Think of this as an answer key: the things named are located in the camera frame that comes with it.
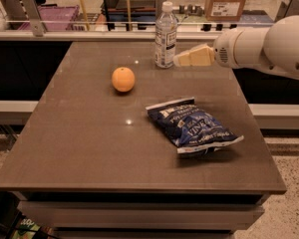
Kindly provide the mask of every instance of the bottle label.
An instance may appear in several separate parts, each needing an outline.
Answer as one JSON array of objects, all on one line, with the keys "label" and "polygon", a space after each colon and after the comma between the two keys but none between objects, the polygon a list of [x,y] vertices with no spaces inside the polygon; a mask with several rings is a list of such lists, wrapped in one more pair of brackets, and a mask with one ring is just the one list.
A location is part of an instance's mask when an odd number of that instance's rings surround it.
[{"label": "bottle label", "polygon": [[173,56],[176,49],[176,31],[163,33],[156,31],[155,61],[159,66],[170,67],[173,65]]}]

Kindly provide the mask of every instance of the orange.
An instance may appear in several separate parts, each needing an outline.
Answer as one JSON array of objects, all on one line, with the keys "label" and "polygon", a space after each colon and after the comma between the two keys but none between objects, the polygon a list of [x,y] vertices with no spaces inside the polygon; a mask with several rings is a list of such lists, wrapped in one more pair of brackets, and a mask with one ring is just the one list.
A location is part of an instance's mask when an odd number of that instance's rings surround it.
[{"label": "orange", "polygon": [[112,73],[112,84],[119,92],[130,91],[136,82],[136,77],[130,68],[116,68]]}]

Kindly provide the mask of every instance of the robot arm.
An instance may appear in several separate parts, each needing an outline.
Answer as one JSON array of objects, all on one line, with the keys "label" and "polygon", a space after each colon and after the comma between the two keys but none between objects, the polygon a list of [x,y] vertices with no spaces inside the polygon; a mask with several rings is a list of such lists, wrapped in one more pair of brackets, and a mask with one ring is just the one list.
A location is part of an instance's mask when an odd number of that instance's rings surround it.
[{"label": "robot arm", "polygon": [[299,16],[284,18],[270,28],[228,30],[214,41],[213,49],[194,47],[175,56],[174,63],[208,66],[213,56],[222,67],[249,68],[299,80]]}]

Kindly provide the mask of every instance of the metal rod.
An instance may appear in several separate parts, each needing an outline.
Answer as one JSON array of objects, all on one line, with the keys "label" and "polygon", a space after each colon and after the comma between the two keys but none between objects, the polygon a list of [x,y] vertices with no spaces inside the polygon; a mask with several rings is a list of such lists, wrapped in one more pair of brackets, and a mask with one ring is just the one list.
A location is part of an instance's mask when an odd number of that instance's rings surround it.
[{"label": "metal rod", "polygon": [[110,15],[109,15],[109,9],[108,9],[108,3],[107,0],[103,0],[103,4],[104,4],[104,11],[106,13],[106,19],[107,19],[107,24],[108,24],[108,30],[111,31],[111,24],[110,22]]},{"label": "metal rod", "polygon": [[131,0],[127,0],[127,6],[128,6],[128,18],[129,18],[129,28],[128,30],[132,30],[132,17],[131,17]]},{"label": "metal rod", "polygon": [[80,3],[81,3],[81,7],[82,7],[83,16],[86,21],[87,29],[90,30],[90,24],[89,24],[88,14],[87,14],[86,5],[84,3],[84,0],[80,0]]}]

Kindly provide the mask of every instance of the chip bag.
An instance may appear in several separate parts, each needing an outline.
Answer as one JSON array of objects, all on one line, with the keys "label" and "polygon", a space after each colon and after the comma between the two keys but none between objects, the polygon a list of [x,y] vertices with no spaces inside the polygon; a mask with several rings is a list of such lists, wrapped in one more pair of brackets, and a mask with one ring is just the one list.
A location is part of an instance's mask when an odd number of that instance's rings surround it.
[{"label": "chip bag", "polygon": [[194,98],[147,107],[149,117],[176,145],[180,158],[201,157],[243,140],[194,104]]}]

